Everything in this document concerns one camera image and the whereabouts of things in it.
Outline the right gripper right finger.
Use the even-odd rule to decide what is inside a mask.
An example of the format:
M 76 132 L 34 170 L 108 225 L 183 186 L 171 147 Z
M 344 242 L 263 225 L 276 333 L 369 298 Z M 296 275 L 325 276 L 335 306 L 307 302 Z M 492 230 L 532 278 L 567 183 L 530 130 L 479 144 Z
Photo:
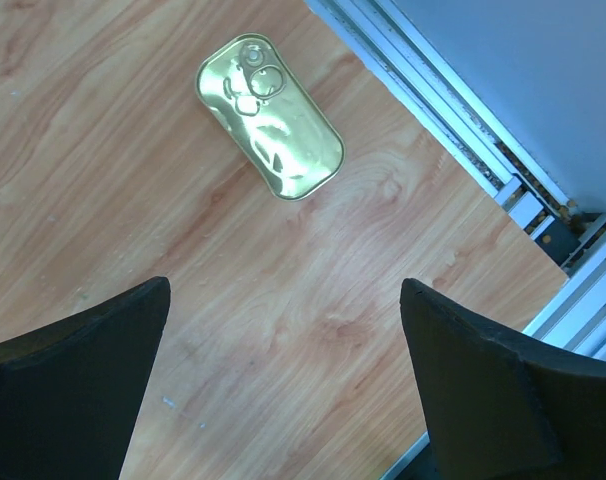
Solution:
M 415 279 L 400 314 L 444 479 L 606 479 L 606 362 L 464 308 Z

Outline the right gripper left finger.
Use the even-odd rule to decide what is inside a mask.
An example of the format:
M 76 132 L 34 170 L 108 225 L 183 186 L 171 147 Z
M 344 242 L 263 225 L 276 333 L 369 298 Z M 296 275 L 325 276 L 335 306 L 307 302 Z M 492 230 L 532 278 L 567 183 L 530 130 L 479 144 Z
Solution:
M 153 277 L 0 343 L 0 479 L 120 476 L 169 307 Z

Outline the gold oval tin can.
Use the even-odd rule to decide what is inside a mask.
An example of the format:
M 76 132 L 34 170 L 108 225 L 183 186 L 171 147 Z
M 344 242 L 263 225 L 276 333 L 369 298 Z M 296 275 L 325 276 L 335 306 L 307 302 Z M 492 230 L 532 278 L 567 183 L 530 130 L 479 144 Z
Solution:
M 274 196 L 302 200 L 342 167 L 344 141 L 268 37 L 232 39 L 203 61 L 194 86 Z

